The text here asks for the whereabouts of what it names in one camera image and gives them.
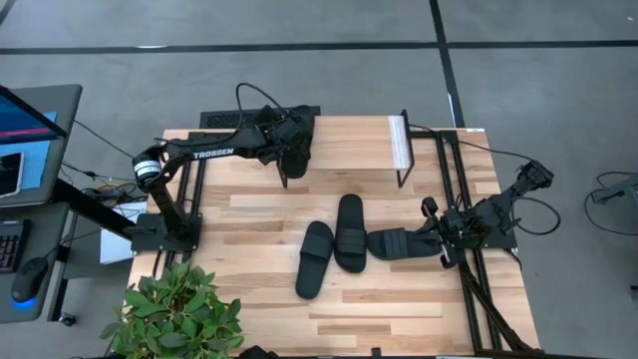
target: white label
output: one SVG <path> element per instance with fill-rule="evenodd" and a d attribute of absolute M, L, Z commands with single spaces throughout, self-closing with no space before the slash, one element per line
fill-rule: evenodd
<path fill-rule="evenodd" d="M 223 149 L 223 150 L 214 150 L 214 151 L 205 151 L 200 153 L 193 154 L 196 160 L 199 159 L 211 159 L 220 156 L 228 156 L 232 155 L 235 149 Z"/>

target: keyboard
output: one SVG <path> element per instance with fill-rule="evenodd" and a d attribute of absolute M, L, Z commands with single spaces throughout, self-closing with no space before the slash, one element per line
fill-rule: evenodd
<path fill-rule="evenodd" d="M 12 273 L 18 269 L 28 229 L 28 219 L 0 220 L 0 273 Z"/>

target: desk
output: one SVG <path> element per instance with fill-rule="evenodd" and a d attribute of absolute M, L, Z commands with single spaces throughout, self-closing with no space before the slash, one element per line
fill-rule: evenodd
<path fill-rule="evenodd" d="M 43 256 L 57 245 L 62 237 L 68 212 L 69 205 L 66 203 L 0 208 L 1 218 L 31 220 L 31 229 L 24 252 L 22 253 L 21 263 L 25 263 L 31 258 Z M 0 275 L 0 288 L 3 288 L 3 295 L 0 295 L 0 323 L 35 320 L 40 316 L 49 287 L 49 281 L 51 280 L 56 253 L 52 253 L 47 258 L 49 260 L 49 271 L 47 271 L 42 281 L 33 306 L 29 308 L 16 309 L 11 301 L 11 285 L 13 284 L 13 279 L 16 274 L 3 273 Z"/>
<path fill-rule="evenodd" d="M 71 134 L 76 112 L 80 102 L 82 87 L 80 85 L 48 86 L 27 89 L 12 89 L 14 94 L 34 107 L 46 113 L 57 113 L 56 125 Z M 27 260 L 46 254 L 62 237 L 69 209 L 90 218 L 115 232 L 134 225 L 123 216 L 116 215 L 109 208 L 82 194 L 61 179 L 58 173 L 67 147 L 68 138 L 52 141 L 47 152 L 41 185 L 37 188 L 21 190 L 18 194 L 0 198 L 0 215 L 5 218 L 31 219 L 31 230 L 27 238 L 25 252 L 21 264 Z M 61 253 L 66 259 L 68 249 Z M 35 304 L 29 310 L 17 310 L 9 301 L 14 273 L 0 275 L 0 322 L 34 320 L 40 316 L 44 305 L 44 297 L 49 287 L 53 263 L 58 258 L 59 250 L 48 257 L 49 270 L 36 296 Z M 58 320 L 62 299 L 66 289 L 66 279 L 58 279 L 54 308 L 49 313 L 49 320 Z"/>
<path fill-rule="evenodd" d="M 187 131 L 163 136 L 185 138 Z M 487 146 L 483 132 L 459 130 L 459 138 Z M 445 209 L 435 142 L 413 139 L 413 147 L 415 167 L 402 188 L 393 172 L 317 170 L 284 189 L 273 165 L 237 157 L 207 162 L 203 230 L 192 261 L 216 272 L 221 300 L 241 299 L 244 348 L 260 345 L 287 356 L 370 355 L 372 347 L 381 347 L 384 355 L 473 353 L 459 272 L 443 269 L 437 256 L 382 261 L 369 254 L 361 274 L 347 273 L 332 260 L 315 300 L 301 299 L 294 291 L 306 226 L 318 219 L 334 230 L 342 194 L 362 197 L 368 231 L 422 225 L 420 205 L 427 195 Z M 464 145 L 461 150 L 473 202 L 499 192 L 490 153 Z M 191 167 L 186 197 L 196 168 Z M 451 175 L 454 181 L 454 170 Z M 178 182 L 176 176 L 168 186 L 173 196 Z M 518 265 L 502 250 L 483 253 L 494 304 L 525 342 L 537 346 Z M 152 274 L 156 255 L 136 256 L 130 283 Z M 488 347 L 484 314 L 477 307 L 483 346 Z"/>

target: white paper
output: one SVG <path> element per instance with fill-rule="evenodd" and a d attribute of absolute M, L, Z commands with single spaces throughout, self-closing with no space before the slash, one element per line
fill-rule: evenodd
<path fill-rule="evenodd" d="M 138 216 L 147 211 L 147 203 L 135 202 L 116 205 L 113 211 L 125 216 L 132 222 L 138 222 Z M 133 258 L 131 254 L 131 241 L 113 234 L 107 229 L 102 229 L 100 240 L 100 263 L 111 264 L 118 261 Z"/>

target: computer mouse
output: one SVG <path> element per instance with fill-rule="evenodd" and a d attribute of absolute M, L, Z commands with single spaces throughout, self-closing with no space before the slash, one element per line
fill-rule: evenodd
<path fill-rule="evenodd" d="M 16 272 L 11 286 L 13 299 L 22 303 L 36 296 L 48 269 L 49 261 L 42 257 L 29 259 L 22 264 Z"/>

